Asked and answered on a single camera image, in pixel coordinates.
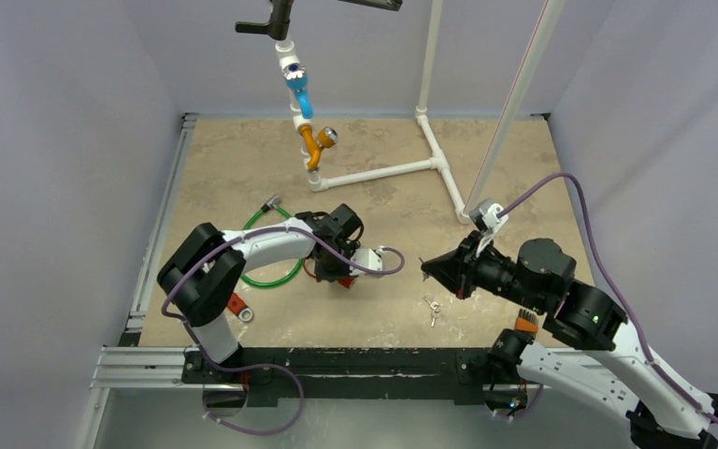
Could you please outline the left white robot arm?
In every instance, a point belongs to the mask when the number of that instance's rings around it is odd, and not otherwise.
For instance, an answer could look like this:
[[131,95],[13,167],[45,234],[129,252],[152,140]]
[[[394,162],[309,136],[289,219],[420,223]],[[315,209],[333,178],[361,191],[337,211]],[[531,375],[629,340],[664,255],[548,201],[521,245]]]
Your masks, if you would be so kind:
[[355,275],[346,261],[360,249],[363,234],[364,223],[346,204],[331,212],[299,212],[276,226],[257,228],[252,237],[203,223],[165,262],[156,281],[208,354],[206,372],[228,383],[240,373],[242,347],[225,310],[241,276],[285,260],[311,259],[316,281],[348,287]]

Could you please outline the red cable lock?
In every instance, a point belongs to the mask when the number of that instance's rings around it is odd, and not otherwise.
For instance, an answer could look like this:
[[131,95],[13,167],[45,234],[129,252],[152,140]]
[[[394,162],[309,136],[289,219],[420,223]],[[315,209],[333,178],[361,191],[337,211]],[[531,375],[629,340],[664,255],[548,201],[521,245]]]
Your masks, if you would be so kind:
[[[316,282],[320,281],[320,279],[314,274],[314,271],[309,269],[308,259],[303,262],[302,269],[311,279],[315,280]],[[356,280],[356,277],[345,277],[336,279],[336,283],[341,285],[345,289],[351,289]]]

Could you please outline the small silver key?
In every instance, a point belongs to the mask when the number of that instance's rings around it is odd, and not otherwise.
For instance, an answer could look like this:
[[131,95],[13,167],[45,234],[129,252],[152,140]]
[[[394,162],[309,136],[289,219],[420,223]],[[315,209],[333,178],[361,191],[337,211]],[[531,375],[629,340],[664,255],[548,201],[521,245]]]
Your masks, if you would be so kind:
[[419,265],[420,265],[420,271],[422,273],[422,281],[425,282],[429,279],[430,275],[428,274],[428,272],[426,271],[426,269],[424,267],[424,260],[421,257],[419,257],[418,261],[419,261]]

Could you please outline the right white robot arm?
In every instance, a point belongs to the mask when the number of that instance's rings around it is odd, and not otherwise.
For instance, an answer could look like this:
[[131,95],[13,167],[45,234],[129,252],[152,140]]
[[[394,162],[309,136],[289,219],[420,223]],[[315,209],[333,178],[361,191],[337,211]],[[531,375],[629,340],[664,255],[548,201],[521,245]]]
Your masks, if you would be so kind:
[[629,429],[638,448],[716,448],[718,394],[696,389],[639,342],[632,318],[603,290],[575,278],[576,261],[552,239],[530,239],[511,259],[471,232],[421,264],[456,297],[481,288],[543,316],[541,329],[593,358],[593,371],[565,360],[521,331],[503,330],[487,356],[501,381],[516,374],[595,408]]

